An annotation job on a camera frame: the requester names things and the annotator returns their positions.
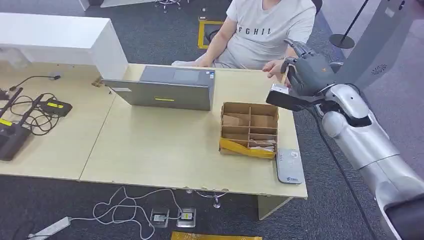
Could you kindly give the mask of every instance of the white cable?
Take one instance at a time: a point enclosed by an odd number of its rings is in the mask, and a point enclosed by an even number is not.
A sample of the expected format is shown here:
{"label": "white cable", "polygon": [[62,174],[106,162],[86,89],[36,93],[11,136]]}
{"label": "white cable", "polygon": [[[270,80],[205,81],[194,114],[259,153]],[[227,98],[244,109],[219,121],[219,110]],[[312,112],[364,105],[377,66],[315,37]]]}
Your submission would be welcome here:
{"label": "white cable", "polygon": [[[115,197],[115,195],[121,190],[121,189],[123,189],[123,193],[125,194],[125,198],[124,199],[122,199],[117,205],[113,205],[111,208],[109,208],[109,210],[107,210],[105,213],[103,213],[102,215],[100,215],[100,216],[96,216],[96,208],[99,206],[99,205],[106,205],[106,206],[110,206],[111,204],[112,204],[112,199]],[[154,194],[154,193],[157,193],[157,192],[162,192],[162,191],[170,191],[171,192],[171,194],[172,194],[172,198],[173,198],[173,201],[174,201],[174,203],[175,203],[175,205],[178,207],[178,209],[179,209],[179,212],[180,212],[180,214],[179,214],[179,216],[178,217],[166,217],[167,219],[171,219],[171,220],[177,220],[177,219],[179,219],[180,217],[181,217],[181,215],[182,215],[182,213],[183,213],[183,210],[181,209],[181,207],[178,205],[178,203],[177,203],[177,200],[175,199],[175,195],[174,195],[174,192],[171,190],[171,189],[159,189],[159,190],[156,190],[156,191],[152,191],[152,192],[149,192],[149,193],[147,193],[147,194],[145,194],[145,195],[143,195],[143,196],[137,196],[137,197],[129,197],[128,195],[127,195],[127,190],[125,189],[125,187],[124,186],[122,186],[122,187],[120,187],[118,190],[116,190],[116,192],[110,197],[110,199],[109,199],[109,202],[98,202],[96,205],[94,205],[94,207],[93,207],[93,210],[92,210],[92,215],[93,215],[93,218],[84,218],[84,217],[71,217],[70,218],[70,221],[73,221],[73,220],[86,220],[86,221],[93,221],[93,220],[96,220],[97,222],[99,222],[99,223],[101,223],[101,224],[103,224],[103,225],[109,225],[109,224],[123,224],[123,223],[127,223],[127,222],[134,222],[134,223],[137,223],[139,226],[140,226],[140,239],[141,240],[148,240],[148,239],[150,239],[154,234],[155,234],[155,227],[152,225],[152,223],[150,222],[150,220],[149,220],[149,218],[147,217],[147,214],[146,214],[146,211],[144,210],[144,208],[143,207],[141,207],[141,206],[138,206],[137,205],[137,202],[136,202],[136,200],[137,199],[142,199],[142,198],[145,198],[145,197],[147,197],[147,196],[149,196],[149,195],[151,195],[151,194]],[[125,200],[127,200],[127,199],[129,199],[129,200],[132,200],[132,202],[134,203],[134,205],[122,205],[122,203],[125,201]],[[116,212],[116,210],[118,209],[118,208],[134,208],[134,214],[132,215],[132,217],[130,218],[130,219],[127,219],[127,220],[115,220],[115,212]],[[141,209],[142,211],[143,211],[143,214],[144,214],[144,217],[146,218],[146,220],[147,220],[147,222],[148,222],[148,225],[152,228],[152,232],[151,232],[151,234],[147,237],[147,238],[144,238],[143,237],[143,234],[142,234],[142,224],[139,222],[139,221],[137,221],[137,220],[135,220],[135,218],[136,218],[136,213],[137,213],[137,209]],[[108,213],[110,213],[112,211],[112,220],[111,221],[108,221],[108,222],[105,222],[105,221],[102,221],[101,220],[101,218],[103,218],[104,216],[106,216]]]}

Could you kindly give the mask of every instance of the black pole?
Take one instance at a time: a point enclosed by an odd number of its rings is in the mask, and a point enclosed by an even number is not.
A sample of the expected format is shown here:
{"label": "black pole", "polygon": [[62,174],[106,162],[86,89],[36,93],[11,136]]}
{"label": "black pole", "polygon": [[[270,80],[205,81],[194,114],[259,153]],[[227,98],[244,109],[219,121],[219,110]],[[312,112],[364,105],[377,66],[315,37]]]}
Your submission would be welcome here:
{"label": "black pole", "polygon": [[365,5],[367,5],[368,0],[365,0],[362,4],[362,6],[360,7],[358,13],[356,14],[355,18],[353,19],[352,23],[350,24],[350,26],[347,28],[346,33],[343,35],[343,37],[340,40],[340,43],[343,43],[343,41],[346,39],[346,36],[348,35],[348,33],[350,32],[350,30],[352,29],[352,27],[354,26],[355,22],[358,20],[359,15],[362,13],[362,10],[364,10]]}
{"label": "black pole", "polygon": [[354,26],[355,22],[358,20],[359,15],[361,15],[362,11],[364,10],[365,6],[367,5],[369,0],[365,0],[360,7],[359,11],[357,12],[355,18],[350,23],[350,26],[347,28],[346,32],[344,34],[335,33],[332,34],[329,38],[329,41],[334,46],[341,48],[341,49],[351,49],[355,47],[355,41],[348,36],[348,33],[351,31],[352,27]]}

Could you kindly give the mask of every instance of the yellow tape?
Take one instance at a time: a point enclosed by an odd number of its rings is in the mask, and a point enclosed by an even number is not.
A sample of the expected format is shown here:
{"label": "yellow tape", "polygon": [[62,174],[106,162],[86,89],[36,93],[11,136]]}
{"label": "yellow tape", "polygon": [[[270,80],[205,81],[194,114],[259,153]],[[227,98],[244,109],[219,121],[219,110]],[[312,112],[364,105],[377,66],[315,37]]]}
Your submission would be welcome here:
{"label": "yellow tape", "polygon": [[175,102],[175,100],[174,100],[174,99],[168,99],[168,98],[155,97],[154,99],[155,99],[155,100],[158,100],[158,101]]}
{"label": "yellow tape", "polygon": [[262,237],[204,235],[173,231],[171,240],[262,240]]}
{"label": "yellow tape", "polygon": [[219,140],[219,146],[224,149],[231,150],[233,152],[247,155],[250,157],[257,157],[263,159],[273,159],[276,155],[275,152],[259,150],[259,149],[249,149],[241,144],[228,140],[226,138],[222,138]]}
{"label": "yellow tape", "polygon": [[3,118],[0,118],[0,124],[4,124],[6,126],[12,126],[12,123],[10,121],[6,121]]}
{"label": "yellow tape", "polygon": [[63,109],[64,108],[63,105],[58,105],[58,104],[53,103],[53,102],[48,102],[47,103],[47,106],[50,106],[50,107],[53,107],[53,108],[60,108],[60,109]]}

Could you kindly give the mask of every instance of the yellow label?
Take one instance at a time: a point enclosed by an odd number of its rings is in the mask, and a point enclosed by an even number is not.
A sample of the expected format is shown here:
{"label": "yellow label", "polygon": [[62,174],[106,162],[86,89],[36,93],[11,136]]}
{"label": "yellow label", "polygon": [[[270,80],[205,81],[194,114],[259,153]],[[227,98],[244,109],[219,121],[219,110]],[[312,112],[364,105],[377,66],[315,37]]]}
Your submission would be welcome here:
{"label": "yellow label", "polygon": [[158,101],[167,101],[167,102],[175,102],[174,99],[168,99],[168,98],[160,98],[160,97],[154,97],[155,100]]}
{"label": "yellow label", "polygon": [[53,103],[53,102],[48,102],[47,106],[54,107],[54,108],[58,107],[58,105],[56,103]]}
{"label": "yellow label", "polygon": [[10,121],[6,121],[3,118],[0,118],[0,124],[4,124],[6,126],[12,126],[12,123]]}
{"label": "yellow label", "polygon": [[50,107],[53,107],[53,108],[60,108],[60,109],[64,108],[63,105],[58,105],[58,104],[53,103],[53,102],[48,102],[47,106],[50,106]]}

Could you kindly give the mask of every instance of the stand base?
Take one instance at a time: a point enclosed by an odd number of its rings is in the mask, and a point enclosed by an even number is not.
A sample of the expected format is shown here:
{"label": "stand base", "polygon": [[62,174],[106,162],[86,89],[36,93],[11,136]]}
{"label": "stand base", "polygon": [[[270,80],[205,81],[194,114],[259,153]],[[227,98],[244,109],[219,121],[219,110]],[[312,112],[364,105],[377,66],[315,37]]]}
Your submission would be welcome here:
{"label": "stand base", "polygon": [[349,36],[346,36],[346,38],[343,40],[343,42],[340,42],[343,38],[343,34],[333,34],[330,36],[329,40],[330,43],[334,46],[341,48],[341,49],[351,49],[355,46],[355,41],[350,38]]}

